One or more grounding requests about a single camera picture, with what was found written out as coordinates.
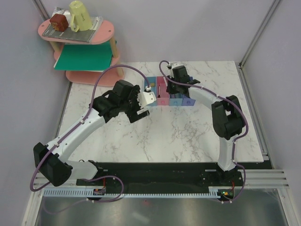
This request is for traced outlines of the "light blue drawer bin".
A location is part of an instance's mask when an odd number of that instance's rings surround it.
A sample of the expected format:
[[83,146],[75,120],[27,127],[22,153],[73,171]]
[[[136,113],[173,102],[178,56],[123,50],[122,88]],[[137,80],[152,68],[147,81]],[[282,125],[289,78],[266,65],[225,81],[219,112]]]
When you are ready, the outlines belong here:
[[169,106],[182,106],[182,94],[171,94],[169,98]]

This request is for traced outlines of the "pink drawer bin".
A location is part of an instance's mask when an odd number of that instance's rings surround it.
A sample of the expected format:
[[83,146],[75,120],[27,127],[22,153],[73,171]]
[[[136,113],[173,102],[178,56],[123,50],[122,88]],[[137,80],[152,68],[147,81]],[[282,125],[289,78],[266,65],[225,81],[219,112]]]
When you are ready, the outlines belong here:
[[157,77],[157,92],[158,92],[158,86],[161,86],[161,98],[157,97],[157,103],[158,105],[169,105],[169,94],[166,92],[167,85],[165,83],[164,77]]

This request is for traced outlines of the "black cap marker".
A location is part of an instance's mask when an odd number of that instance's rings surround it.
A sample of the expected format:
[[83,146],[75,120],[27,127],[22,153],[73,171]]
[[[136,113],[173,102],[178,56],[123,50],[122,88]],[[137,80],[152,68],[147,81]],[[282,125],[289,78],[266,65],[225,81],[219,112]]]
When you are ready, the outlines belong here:
[[158,98],[161,98],[160,94],[161,94],[161,86],[159,85],[158,86]]

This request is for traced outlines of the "purple drawer bin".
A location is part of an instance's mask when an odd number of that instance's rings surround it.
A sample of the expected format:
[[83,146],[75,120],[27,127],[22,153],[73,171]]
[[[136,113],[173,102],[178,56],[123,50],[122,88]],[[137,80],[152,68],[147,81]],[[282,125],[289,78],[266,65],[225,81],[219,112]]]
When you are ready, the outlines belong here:
[[182,106],[193,106],[196,100],[189,98],[185,94],[182,94]]

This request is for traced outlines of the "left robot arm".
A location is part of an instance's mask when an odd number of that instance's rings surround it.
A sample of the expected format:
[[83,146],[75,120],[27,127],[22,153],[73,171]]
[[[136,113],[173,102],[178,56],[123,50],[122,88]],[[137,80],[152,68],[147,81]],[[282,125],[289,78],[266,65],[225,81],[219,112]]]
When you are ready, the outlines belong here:
[[66,132],[46,145],[35,145],[36,171],[55,187],[71,177],[87,179],[91,184],[99,185],[103,181],[103,173],[91,161],[74,162],[69,157],[86,138],[112,118],[125,113],[130,123],[134,123],[150,114],[142,109],[155,101],[156,96],[150,87],[141,91],[139,85],[117,81],[112,90],[94,97],[88,110]]

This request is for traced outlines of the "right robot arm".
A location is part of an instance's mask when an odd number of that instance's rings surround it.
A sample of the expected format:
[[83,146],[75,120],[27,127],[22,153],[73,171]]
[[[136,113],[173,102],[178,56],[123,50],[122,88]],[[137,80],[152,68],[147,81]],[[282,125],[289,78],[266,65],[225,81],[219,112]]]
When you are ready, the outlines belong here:
[[166,77],[167,93],[182,94],[211,110],[213,128],[220,143],[218,166],[221,170],[216,172],[215,179],[218,184],[227,185],[232,180],[230,170],[236,167],[236,141],[242,137],[243,128],[248,129],[238,98],[234,95],[221,97],[200,86],[200,81],[190,78],[184,65],[172,63],[167,68],[170,70]]

